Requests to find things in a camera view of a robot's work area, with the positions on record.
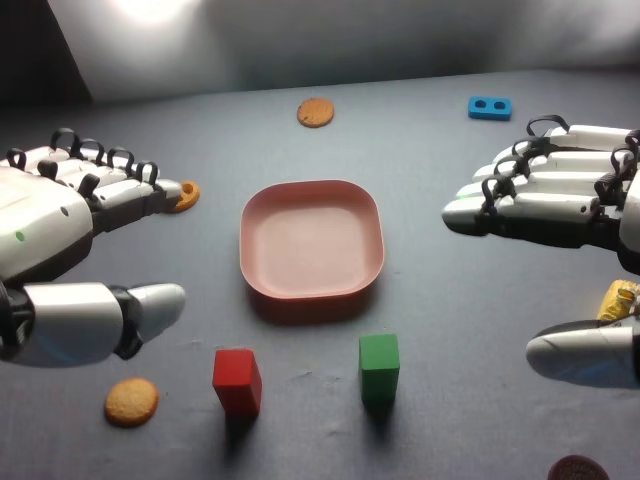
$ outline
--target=green block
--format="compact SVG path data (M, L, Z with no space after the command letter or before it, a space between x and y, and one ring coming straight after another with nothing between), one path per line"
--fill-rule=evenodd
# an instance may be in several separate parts
M400 373L398 337L393 334L360 337L358 369L364 403L392 402Z

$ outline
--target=table surface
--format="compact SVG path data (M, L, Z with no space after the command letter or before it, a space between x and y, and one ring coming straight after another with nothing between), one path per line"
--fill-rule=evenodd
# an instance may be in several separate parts
M44 145L70 126L106 146L193 179L199 203L100 235L62 281L171 281L181 320L129 362L67 370L0 365L0 471L35 479L546 478L572 453L612 479L637 478L638 392L538 376L527 341L593 318L617 278L615 253L456 235L443 206L473 172L524 136L529 118L638 127L640 77L519 72L232 93L136 105L5 111L0 150ZM511 98L510 122L467 118L472 95ZM311 96L333 100L321 129L300 126ZM282 325L249 301L238 263L240 215L280 182L344 179L376 200L386 263L354 318ZM397 400L384 422L359 398L358 337L397 333ZM227 424L211 387L217 348L255 351L264 394L257 421ZM161 392L137 430L103 418L110 387L130 376Z

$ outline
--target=blue block with two holes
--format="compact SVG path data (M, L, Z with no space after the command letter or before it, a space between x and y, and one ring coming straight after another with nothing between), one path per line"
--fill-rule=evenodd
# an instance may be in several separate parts
M469 117L507 121L511 118L511 100L501 97L471 97Z

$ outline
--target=red block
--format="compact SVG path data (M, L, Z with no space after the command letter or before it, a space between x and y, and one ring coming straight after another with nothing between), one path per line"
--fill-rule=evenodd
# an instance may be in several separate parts
M262 379L253 352L246 349L218 350L213 367L213 388L227 415L258 415Z

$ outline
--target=white robotic hand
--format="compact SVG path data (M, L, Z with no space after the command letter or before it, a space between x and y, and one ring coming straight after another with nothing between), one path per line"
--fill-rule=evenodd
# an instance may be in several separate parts
M537 136L531 126L559 127ZM527 124L528 137L480 168L442 212L449 229L545 245L614 250L640 273L640 131L569 126L558 115Z
M58 147L63 135L72 136L71 147ZM181 185L158 179L152 162L136 165L120 147L106 163L104 157L98 142L59 129L50 146L11 149L0 161L1 359L46 367L111 353L128 359L180 316L185 294L178 285L28 283L53 280L78 264L95 235L179 201Z

